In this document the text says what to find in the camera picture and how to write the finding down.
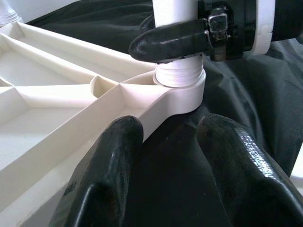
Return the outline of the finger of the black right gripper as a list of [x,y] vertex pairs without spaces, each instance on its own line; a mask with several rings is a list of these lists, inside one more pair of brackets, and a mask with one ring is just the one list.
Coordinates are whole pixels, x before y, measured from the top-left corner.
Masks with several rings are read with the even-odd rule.
[[129,54],[138,61],[170,63],[205,53],[209,48],[205,22],[191,20],[145,31],[129,45]]

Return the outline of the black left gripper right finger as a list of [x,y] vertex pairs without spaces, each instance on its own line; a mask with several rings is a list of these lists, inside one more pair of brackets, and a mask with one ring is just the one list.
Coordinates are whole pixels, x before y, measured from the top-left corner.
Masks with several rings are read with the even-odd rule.
[[198,123],[196,138],[232,226],[302,226],[302,195],[242,125],[208,114]]

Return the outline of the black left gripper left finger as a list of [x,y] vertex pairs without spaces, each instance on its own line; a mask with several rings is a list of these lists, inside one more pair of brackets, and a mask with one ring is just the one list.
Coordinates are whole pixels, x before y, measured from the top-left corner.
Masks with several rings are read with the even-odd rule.
[[49,226],[122,226],[130,173],[142,144],[138,118],[111,122],[76,166]]

